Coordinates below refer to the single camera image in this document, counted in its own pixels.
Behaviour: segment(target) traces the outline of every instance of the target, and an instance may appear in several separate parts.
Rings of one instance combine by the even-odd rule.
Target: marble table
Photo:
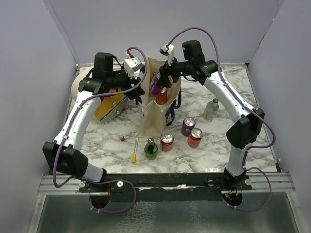
[[[222,69],[241,96],[257,107],[244,64],[222,66]],[[222,172],[229,160],[230,143],[226,132],[233,125],[228,112],[219,104],[219,112],[211,122],[203,118],[203,110],[214,95],[198,82],[182,79],[182,105],[175,112],[175,121],[166,132],[174,135],[170,152],[161,152],[155,160],[148,160],[143,152],[148,137],[140,135],[137,161],[132,163],[135,137],[138,134],[142,110],[129,100],[125,109],[110,123],[103,124],[93,118],[86,130],[81,152],[89,161],[108,173],[185,173]],[[203,131],[203,139],[197,148],[187,145],[187,138],[180,130],[185,117],[193,117]],[[121,142],[119,134],[124,135]],[[257,137],[256,145],[268,144],[264,128]],[[270,149],[251,149],[247,167],[256,166],[263,171],[276,171]]]

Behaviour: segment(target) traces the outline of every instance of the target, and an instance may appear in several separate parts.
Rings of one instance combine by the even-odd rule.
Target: can lid
[[[191,136],[194,138],[202,138],[203,134],[202,134],[202,130],[200,130],[199,128],[194,128],[191,130]]]
[[[167,88],[164,87],[160,93],[162,94],[162,93],[166,92],[166,90],[167,90]]]
[[[171,143],[173,141],[174,137],[170,133],[164,133],[161,136],[161,140],[165,143]]]
[[[194,126],[195,125],[195,120],[192,117],[187,117],[184,119],[184,123],[187,126]]]
[[[149,143],[153,143],[153,142],[154,142],[154,139],[153,139],[152,137],[149,137],[149,138],[148,138],[148,142],[149,142]]]

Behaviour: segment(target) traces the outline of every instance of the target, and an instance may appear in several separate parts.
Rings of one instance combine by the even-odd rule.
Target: small red object
[[[201,142],[202,136],[202,131],[199,128],[192,129],[187,140],[188,145],[193,148],[197,147]]]
[[[170,133],[164,133],[161,136],[161,149],[164,152],[169,152],[173,147],[174,137]]]
[[[159,105],[166,104],[167,102],[167,89],[164,87],[160,94],[155,98],[155,101]]]

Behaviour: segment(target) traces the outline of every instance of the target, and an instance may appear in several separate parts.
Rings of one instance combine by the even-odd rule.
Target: glass bottle
[[[157,157],[159,148],[153,138],[148,138],[144,151],[147,159],[153,160]]]
[[[203,112],[203,117],[205,120],[213,120],[218,112],[219,105],[218,99],[214,98],[213,101],[209,102]]]

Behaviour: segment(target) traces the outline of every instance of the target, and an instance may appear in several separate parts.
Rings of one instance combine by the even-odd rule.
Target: wall
[[[306,220],[311,219],[310,13],[310,0],[285,0],[249,65],[258,102],[276,131],[274,151],[292,175]]]
[[[129,46],[164,59],[159,48],[190,26],[203,27],[215,38],[222,62],[250,62],[283,0],[45,0],[71,42],[79,63],[94,62],[97,52],[125,58]],[[206,58],[215,59],[213,45],[203,32],[188,32],[181,43],[198,39]]]
[[[0,9],[0,228],[27,232],[44,141],[63,123],[75,60],[41,0],[2,0]]]

